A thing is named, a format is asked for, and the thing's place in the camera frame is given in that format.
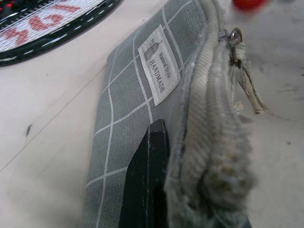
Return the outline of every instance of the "fabric label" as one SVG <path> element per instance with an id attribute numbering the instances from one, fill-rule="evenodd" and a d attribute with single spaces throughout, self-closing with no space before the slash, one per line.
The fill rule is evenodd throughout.
<path id="1" fill-rule="evenodd" d="M 155 106 L 175 89 L 181 76 L 172 49 L 160 25 L 138 48 Z"/>

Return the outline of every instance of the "metal zipper pull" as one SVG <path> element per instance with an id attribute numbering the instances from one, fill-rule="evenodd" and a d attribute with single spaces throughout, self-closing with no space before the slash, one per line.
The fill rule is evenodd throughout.
<path id="1" fill-rule="evenodd" d="M 236 46 L 243 42 L 243 36 L 240 29 L 235 28 L 232 30 L 230 34 L 228 34 L 227 30 L 222 30 L 219 32 L 218 35 L 219 41 L 226 40 L 228 44 L 228 48 L 231 50 L 231 59 L 237 63 L 237 53 L 236 53 Z"/>

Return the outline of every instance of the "black plastic piece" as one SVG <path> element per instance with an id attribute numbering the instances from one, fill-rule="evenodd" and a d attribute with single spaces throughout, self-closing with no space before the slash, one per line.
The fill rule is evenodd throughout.
<path id="1" fill-rule="evenodd" d="M 121 0 L 102 1 L 89 14 L 83 14 L 67 25 L 58 28 L 55 32 L 51 32 L 20 47 L 0 52 L 0 67 L 29 60 L 66 43 L 98 23 L 112 11 L 120 1 Z"/>
<path id="2" fill-rule="evenodd" d="M 127 170 L 119 228 L 167 228 L 163 191 L 169 159 L 163 120 L 150 125 Z"/>

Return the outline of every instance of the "red lettering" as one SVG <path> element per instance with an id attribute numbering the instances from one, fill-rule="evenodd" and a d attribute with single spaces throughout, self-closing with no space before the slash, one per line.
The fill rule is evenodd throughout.
<path id="1" fill-rule="evenodd" d="M 16 46 L 20 46 L 24 43 L 27 42 L 28 40 L 28 31 L 27 30 L 22 30 L 22 31 L 17 31 L 16 28 L 11 28 L 8 31 L 4 33 L 5 39 L 12 39 L 14 37 L 17 37 L 16 39 Z"/>
<path id="2" fill-rule="evenodd" d="M 59 14 L 52 14 L 52 15 L 45 17 L 44 19 L 50 19 L 50 20 L 52 20 L 52 22 L 45 24 L 41 21 L 41 19 L 38 16 L 31 17 L 28 20 L 28 22 L 33 30 L 41 31 L 41 30 L 46 30 L 49 27 L 53 27 L 53 26 L 56 26 L 57 24 L 59 24 L 62 21 L 63 16 L 61 16 Z"/>
<path id="3" fill-rule="evenodd" d="M 76 7 L 76 6 L 67 6 L 67 5 L 55 5 L 53 6 L 53 8 L 57 9 L 57 10 L 64 10 L 64 11 L 68 11 L 70 13 L 75 13 L 76 11 L 80 10 L 80 7 Z"/>

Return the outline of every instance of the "red object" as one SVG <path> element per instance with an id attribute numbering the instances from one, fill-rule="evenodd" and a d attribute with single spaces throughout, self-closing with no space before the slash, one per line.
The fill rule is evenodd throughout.
<path id="1" fill-rule="evenodd" d="M 271 0 L 232 0 L 233 6 L 244 12 L 251 12 L 261 8 Z"/>

